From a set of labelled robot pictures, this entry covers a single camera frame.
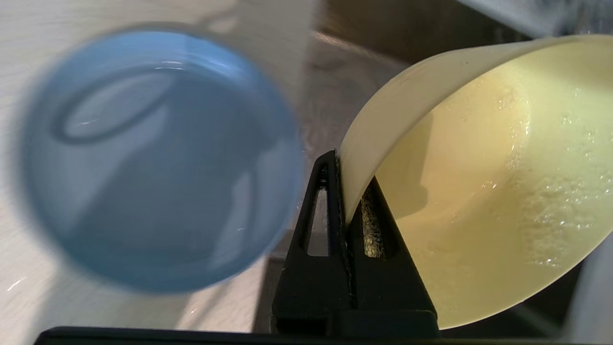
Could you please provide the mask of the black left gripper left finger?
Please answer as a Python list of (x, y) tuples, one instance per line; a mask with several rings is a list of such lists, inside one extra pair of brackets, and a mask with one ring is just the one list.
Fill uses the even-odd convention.
[[(331, 318), (352, 306), (340, 163), (334, 150), (315, 160), (271, 307), (274, 334), (327, 335)], [(320, 192), (326, 192), (328, 255), (309, 255)]]

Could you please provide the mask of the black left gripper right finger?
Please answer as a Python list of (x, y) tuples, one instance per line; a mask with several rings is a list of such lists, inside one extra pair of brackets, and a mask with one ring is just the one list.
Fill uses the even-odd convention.
[(347, 228), (355, 338), (440, 338), (437, 312), (376, 179)]

